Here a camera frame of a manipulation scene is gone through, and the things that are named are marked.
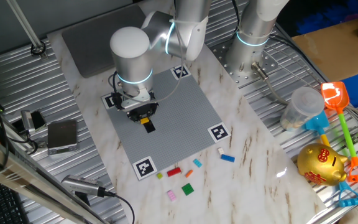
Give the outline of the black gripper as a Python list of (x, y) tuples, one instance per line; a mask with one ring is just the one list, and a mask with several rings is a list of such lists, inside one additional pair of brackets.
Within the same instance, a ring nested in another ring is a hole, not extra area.
[(148, 117), (148, 119), (151, 119), (151, 117), (156, 113), (158, 108), (157, 103), (149, 103), (143, 106), (140, 106), (136, 109), (133, 109), (130, 112), (127, 112), (127, 117), (135, 122), (139, 123), (142, 118)]

